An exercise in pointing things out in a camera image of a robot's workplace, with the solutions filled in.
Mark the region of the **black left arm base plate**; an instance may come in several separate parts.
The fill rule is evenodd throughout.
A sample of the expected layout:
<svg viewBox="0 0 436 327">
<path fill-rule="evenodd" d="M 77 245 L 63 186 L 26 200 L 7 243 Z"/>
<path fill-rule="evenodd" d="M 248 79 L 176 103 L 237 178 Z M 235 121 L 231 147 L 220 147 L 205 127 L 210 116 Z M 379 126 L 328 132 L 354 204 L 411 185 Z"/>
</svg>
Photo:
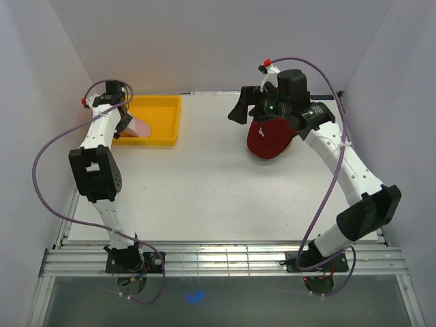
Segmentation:
<svg viewBox="0 0 436 327">
<path fill-rule="evenodd" d="M 166 259 L 166 252 L 145 251 L 136 258 L 131 256 L 108 254 L 104 272 L 108 274 L 140 274 L 162 273 Z"/>
</svg>

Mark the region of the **pink cap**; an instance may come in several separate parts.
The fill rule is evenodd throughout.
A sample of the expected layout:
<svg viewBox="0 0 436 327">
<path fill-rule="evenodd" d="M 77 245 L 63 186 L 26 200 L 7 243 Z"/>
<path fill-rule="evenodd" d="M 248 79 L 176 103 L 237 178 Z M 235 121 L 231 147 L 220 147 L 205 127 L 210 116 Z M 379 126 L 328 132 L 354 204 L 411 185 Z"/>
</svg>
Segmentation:
<svg viewBox="0 0 436 327">
<path fill-rule="evenodd" d="M 137 118 L 133 118 L 123 131 L 123 135 L 137 138 L 148 138 L 150 134 L 150 126 L 143 120 Z"/>
</svg>

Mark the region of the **red cap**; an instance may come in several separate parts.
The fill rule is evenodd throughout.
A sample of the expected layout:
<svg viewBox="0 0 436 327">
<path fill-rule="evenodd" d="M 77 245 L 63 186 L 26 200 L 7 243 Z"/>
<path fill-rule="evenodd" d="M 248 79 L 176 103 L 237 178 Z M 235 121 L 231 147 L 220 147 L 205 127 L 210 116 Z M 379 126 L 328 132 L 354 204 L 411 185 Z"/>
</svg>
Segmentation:
<svg viewBox="0 0 436 327">
<path fill-rule="evenodd" d="M 274 159 L 286 151 L 297 135 L 284 119 L 252 120 L 247 134 L 247 148 L 260 159 Z"/>
</svg>

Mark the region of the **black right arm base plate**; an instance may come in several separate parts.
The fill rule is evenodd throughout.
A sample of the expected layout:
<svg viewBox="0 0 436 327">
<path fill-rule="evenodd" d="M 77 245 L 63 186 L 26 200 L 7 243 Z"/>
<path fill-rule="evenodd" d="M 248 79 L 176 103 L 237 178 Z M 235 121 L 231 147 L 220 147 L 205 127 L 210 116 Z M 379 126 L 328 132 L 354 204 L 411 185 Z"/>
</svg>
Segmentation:
<svg viewBox="0 0 436 327">
<path fill-rule="evenodd" d="M 297 251 L 286 251 L 285 252 L 285 259 L 281 260 L 279 262 L 279 264 L 281 266 L 285 266 L 286 267 L 286 271 L 288 273 L 302 273 L 303 269 L 309 266 L 315 266 L 314 269 L 312 270 L 307 270 L 307 272 L 311 273 L 311 272 L 317 272 L 317 273 L 331 273 L 331 272 L 335 272 L 335 273 L 346 273 L 349 271 L 349 265 L 347 263 L 347 259 L 345 257 L 344 253 L 341 253 L 340 255 L 338 255 L 337 257 L 335 257 L 334 259 L 332 259 L 329 262 L 326 262 L 323 265 L 320 264 L 316 264 L 313 262 L 309 262 L 308 260 L 305 259 L 304 254 L 301 255 L 300 261 L 299 261 L 299 265 L 300 268 L 297 267 L 296 265 L 296 259 L 297 259 Z"/>
</svg>

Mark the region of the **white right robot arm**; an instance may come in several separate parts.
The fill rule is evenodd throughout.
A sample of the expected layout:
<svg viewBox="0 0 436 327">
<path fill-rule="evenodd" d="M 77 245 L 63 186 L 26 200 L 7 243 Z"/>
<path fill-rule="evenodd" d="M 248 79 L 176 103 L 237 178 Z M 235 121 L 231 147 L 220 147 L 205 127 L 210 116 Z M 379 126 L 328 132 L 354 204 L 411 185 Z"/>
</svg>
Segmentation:
<svg viewBox="0 0 436 327">
<path fill-rule="evenodd" d="M 242 125 L 249 116 L 259 122 L 285 121 L 320 156 L 349 205 L 307 250 L 299 250 L 298 270 L 324 270 L 347 246 L 391 222 L 401 191 L 365 166 L 346 141 L 345 124 L 337 123 L 325 103 L 311 99 L 301 70 L 268 70 L 260 86 L 243 86 L 228 118 Z"/>
</svg>

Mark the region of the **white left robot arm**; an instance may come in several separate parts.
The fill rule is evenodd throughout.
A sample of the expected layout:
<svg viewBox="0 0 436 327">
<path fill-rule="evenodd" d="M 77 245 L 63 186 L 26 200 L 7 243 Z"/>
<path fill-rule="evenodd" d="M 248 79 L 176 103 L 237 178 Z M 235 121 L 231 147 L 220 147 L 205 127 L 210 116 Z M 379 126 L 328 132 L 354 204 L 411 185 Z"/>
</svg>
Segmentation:
<svg viewBox="0 0 436 327">
<path fill-rule="evenodd" d="M 101 95 L 85 95 L 82 105 L 92 111 L 94 120 L 78 149 L 68 159 L 79 194 L 97 210 L 108 229 L 110 244 L 105 250 L 112 261 L 128 272 L 144 266 L 144 255 L 133 240 L 136 233 L 124 226 L 116 201 L 122 189 L 122 176 L 112 155 L 112 141 L 134 126 L 128 111 L 127 85 L 119 80 L 106 80 Z"/>
</svg>

